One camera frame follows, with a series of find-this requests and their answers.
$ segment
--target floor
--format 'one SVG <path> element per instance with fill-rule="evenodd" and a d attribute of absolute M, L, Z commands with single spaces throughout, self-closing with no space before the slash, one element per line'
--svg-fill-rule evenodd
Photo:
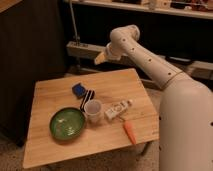
<path fill-rule="evenodd" d="M 161 91 L 146 88 L 154 106 L 159 110 Z M 24 147 L 0 137 L 0 170 L 3 171 L 158 171 L 158 141 L 154 141 L 147 153 L 140 155 L 144 145 L 94 154 L 78 159 L 67 160 L 49 166 L 23 169 Z"/>

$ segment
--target orange carrot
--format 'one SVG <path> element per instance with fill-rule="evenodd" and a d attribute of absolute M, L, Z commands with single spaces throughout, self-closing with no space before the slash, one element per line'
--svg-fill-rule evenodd
<path fill-rule="evenodd" d="M 132 130 L 132 124 L 129 121 L 124 121 L 123 124 L 124 130 L 126 131 L 126 134 L 128 135 L 130 141 L 132 142 L 132 144 L 136 144 L 136 140 L 135 140 L 135 136 Z"/>

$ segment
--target shelf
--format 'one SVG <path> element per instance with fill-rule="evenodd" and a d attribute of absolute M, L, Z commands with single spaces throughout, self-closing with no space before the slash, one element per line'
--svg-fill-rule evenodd
<path fill-rule="evenodd" d="M 123 10 L 132 10 L 132 11 L 141 11 L 141 12 L 150 12 L 150 13 L 159 13 L 159 14 L 168 14 L 168 15 L 213 20 L 213 12 L 202 12 L 202 11 L 192 11 L 192 10 L 171 8 L 170 7 L 171 1 L 168 1 L 168 0 L 164 0 L 164 1 L 157 0 L 156 7 L 154 9 L 150 7 L 148 0 L 144 0 L 143 3 L 141 4 L 111 2 L 110 0 L 72 0 L 72 2 L 73 4 L 100 6 L 100 7 L 106 7 L 106 8 L 115 8 L 115 9 L 123 9 Z"/>

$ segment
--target green bowl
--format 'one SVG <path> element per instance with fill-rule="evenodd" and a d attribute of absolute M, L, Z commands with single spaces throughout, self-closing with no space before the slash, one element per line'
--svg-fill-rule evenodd
<path fill-rule="evenodd" d="M 85 122 L 85 116 L 79 109 L 63 108 L 52 117 L 50 132 L 57 140 L 71 140 L 82 132 Z"/>

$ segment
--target cup rim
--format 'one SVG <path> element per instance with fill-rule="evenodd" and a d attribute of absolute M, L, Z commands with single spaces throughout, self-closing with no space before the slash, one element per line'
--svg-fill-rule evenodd
<path fill-rule="evenodd" d="M 99 110 L 98 110 L 96 113 L 88 113 L 88 111 L 86 110 L 86 106 L 88 106 L 89 102 L 91 102 L 91 101 L 93 101 L 93 102 L 98 102 L 97 104 L 100 106 L 100 107 L 99 107 Z M 91 100 L 89 100 L 89 101 L 87 101 L 87 102 L 85 103 L 85 105 L 84 105 L 84 111 L 85 111 L 85 113 L 86 113 L 87 115 L 96 116 L 96 115 L 99 115 L 99 114 L 100 114 L 101 108 L 102 108 L 101 106 L 102 106 L 102 103 L 101 103 L 100 100 L 91 99 Z"/>

